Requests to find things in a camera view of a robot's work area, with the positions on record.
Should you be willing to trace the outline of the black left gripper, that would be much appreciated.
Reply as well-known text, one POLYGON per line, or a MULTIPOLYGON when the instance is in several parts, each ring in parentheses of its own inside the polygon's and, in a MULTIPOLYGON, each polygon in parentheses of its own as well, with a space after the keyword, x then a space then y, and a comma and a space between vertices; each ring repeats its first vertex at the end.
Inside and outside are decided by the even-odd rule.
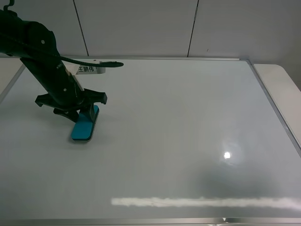
POLYGON ((51 78, 41 82, 43 88, 48 92, 37 96, 35 103, 38 106, 50 106, 54 108, 53 113, 63 116, 72 122, 77 122, 80 114, 85 117, 94 117, 94 103, 107 103, 107 95, 90 89, 81 90, 78 83, 71 76, 55 80, 51 78))

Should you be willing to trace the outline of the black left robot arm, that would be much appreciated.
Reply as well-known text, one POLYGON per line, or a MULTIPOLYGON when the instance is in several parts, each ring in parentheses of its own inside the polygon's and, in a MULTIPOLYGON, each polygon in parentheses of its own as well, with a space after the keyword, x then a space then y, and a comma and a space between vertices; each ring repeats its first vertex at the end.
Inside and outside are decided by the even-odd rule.
POLYGON ((77 122, 82 113, 91 122, 98 111, 95 102, 106 103, 103 92, 81 88, 65 67, 56 48, 54 33, 44 25, 23 21, 11 10, 0 12, 0 51, 19 57, 25 67, 47 91, 37 96, 38 106, 49 106, 54 113, 77 122))

